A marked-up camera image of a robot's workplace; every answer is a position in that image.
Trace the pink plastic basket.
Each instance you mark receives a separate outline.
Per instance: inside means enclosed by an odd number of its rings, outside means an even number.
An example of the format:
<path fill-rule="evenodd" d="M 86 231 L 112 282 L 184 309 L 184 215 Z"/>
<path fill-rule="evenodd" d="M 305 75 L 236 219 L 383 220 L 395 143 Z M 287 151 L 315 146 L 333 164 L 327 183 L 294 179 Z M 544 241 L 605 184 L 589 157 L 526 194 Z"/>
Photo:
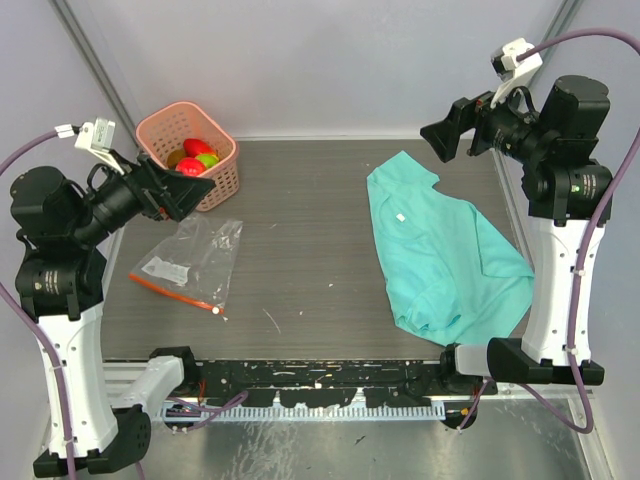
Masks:
<path fill-rule="evenodd" d="M 136 137 L 161 167 L 215 182 L 199 211 L 215 208 L 239 190 L 238 144 L 197 104 L 179 101 L 158 110 L 138 124 Z"/>

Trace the red yellow fake mango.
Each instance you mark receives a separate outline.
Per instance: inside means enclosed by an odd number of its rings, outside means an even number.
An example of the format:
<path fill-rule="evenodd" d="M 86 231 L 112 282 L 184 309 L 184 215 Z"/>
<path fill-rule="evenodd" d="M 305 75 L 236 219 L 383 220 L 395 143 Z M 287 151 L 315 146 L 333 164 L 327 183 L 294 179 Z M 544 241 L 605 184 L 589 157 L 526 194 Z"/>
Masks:
<path fill-rule="evenodd" d="M 216 155 L 216 150 L 212 146 L 197 138 L 185 139 L 183 142 L 183 149 L 188 157 L 193 158 L 202 153 L 213 153 Z"/>

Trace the brown fake kiwi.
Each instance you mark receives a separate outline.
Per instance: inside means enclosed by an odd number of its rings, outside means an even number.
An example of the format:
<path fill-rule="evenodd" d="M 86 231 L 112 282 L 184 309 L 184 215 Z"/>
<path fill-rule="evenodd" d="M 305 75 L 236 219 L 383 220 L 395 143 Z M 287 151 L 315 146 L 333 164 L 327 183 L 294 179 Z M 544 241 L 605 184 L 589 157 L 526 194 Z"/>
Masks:
<path fill-rule="evenodd" d="M 175 169 L 179 162 L 186 157 L 186 152 L 183 149 L 177 149 L 172 151 L 167 159 L 166 166 L 168 169 Z"/>

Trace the clear zip top bag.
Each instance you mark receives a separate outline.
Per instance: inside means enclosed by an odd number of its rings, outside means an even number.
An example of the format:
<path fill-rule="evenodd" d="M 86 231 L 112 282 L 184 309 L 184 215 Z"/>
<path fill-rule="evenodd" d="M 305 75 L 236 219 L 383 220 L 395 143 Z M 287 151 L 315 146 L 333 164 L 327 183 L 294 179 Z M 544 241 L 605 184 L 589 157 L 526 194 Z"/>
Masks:
<path fill-rule="evenodd" d="M 193 214 L 130 271 L 129 278 L 173 300 L 222 315 L 243 223 Z"/>

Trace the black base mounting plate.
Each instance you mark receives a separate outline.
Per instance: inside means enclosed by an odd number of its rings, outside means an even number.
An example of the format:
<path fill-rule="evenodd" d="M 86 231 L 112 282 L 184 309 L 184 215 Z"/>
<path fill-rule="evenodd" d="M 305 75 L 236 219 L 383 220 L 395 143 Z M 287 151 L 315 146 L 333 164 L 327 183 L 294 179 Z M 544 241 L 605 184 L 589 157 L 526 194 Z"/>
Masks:
<path fill-rule="evenodd" d="M 215 360 L 198 362 L 173 397 L 221 406 L 246 392 L 245 407 L 346 407 L 358 394 L 365 406 L 429 406 L 439 396 L 470 397 L 478 377 L 447 377 L 437 362 L 424 360 Z"/>

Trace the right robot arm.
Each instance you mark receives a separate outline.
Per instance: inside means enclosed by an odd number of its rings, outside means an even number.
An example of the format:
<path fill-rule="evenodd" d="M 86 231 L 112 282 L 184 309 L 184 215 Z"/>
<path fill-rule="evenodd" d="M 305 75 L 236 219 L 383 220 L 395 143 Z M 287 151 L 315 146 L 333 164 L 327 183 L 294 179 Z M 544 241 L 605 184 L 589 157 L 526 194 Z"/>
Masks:
<path fill-rule="evenodd" d="M 459 394 L 474 377 L 516 384 L 599 386 L 605 370 L 591 358 L 588 311 L 591 268 L 611 203 L 611 171 L 591 154 L 610 109 L 608 87 L 580 75 L 558 78 L 540 111 L 515 87 L 496 105 L 493 92 L 455 101 L 447 116 L 420 135 L 442 162 L 452 160 L 462 134 L 473 131 L 468 155 L 490 149 L 518 161 L 534 252 L 534 299 L 520 338 L 485 346 L 452 344 L 441 354 L 438 379 Z"/>

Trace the teal t-shirt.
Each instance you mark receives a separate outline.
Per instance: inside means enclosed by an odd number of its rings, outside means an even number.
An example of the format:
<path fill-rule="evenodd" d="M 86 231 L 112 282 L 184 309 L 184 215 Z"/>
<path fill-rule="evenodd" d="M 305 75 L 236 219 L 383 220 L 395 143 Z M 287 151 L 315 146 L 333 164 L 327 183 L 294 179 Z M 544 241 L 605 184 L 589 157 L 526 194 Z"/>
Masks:
<path fill-rule="evenodd" d="M 401 151 L 368 175 L 375 248 L 395 325 L 446 346 L 509 336 L 533 300 L 529 263 L 470 202 Z"/>

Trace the green fake apple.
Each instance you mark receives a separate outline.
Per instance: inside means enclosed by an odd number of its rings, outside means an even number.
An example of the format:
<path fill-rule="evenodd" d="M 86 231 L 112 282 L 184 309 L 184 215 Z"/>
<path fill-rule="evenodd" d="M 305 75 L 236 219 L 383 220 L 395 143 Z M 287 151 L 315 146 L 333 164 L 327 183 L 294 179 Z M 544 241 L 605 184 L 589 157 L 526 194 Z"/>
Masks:
<path fill-rule="evenodd" d="M 219 158 L 213 153 L 202 153 L 196 156 L 206 169 L 212 168 L 219 163 Z"/>

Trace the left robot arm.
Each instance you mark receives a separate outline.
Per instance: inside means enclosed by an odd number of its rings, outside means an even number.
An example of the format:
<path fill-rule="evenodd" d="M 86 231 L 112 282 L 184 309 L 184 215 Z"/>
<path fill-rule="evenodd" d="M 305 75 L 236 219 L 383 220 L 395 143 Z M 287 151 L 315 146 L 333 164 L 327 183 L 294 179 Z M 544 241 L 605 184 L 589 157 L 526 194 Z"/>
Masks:
<path fill-rule="evenodd" d="M 38 478 L 108 474 L 141 461 L 166 397 L 191 395 L 200 384 L 189 348 L 160 348 L 142 375 L 109 399 L 100 341 L 107 262 L 99 245 L 138 215 L 185 219 L 214 182 L 147 156 L 118 159 L 105 173 L 101 185 L 80 187 L 41 166 L 10 189 L 25 247 L 15 287 L 41 349 L 51 408 L 49 444 L 33 464 Z"/>

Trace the red yellow fake apple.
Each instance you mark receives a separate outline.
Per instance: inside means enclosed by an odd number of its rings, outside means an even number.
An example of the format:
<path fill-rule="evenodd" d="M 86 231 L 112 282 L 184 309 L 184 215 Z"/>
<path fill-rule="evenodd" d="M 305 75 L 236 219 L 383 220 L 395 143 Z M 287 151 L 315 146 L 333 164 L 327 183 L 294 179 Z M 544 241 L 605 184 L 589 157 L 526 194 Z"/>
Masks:
<path fill-rule="evenodd" d="M 175 167 L 175 171 L 185 176 L 198 177 L 207 170 L 206 166 L 197 158 L 185 157 Z"/>

